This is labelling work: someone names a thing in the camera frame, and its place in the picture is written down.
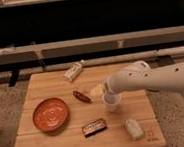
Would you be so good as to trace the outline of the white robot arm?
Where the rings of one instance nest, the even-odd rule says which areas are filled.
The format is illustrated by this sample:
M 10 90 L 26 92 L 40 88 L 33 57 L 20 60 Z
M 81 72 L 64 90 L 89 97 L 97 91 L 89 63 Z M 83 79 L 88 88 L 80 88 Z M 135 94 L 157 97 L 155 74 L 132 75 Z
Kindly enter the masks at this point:
M 145 89 L 184 93 L 184 63 L 152 69 L 145 61 L 136 61 L 109 76 L 103 89 L 103 97 L 110 103 L 124 91 Z

